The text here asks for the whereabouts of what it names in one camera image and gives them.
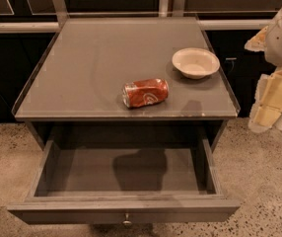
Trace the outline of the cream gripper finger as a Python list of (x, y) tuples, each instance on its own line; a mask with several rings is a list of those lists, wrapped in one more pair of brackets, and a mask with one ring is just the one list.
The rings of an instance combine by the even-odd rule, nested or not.
[(245, 44), (245, 49), (254, 52), (264, 51), (267, 29), (268, 27), (262, 28), (255, 36), (249, 39)]
[(277, 67), (271, 75), (260, 76), (254, 98), (248, 128), (262, 133), (275, 127), (274, 124), (282, 115), (282, 67)]

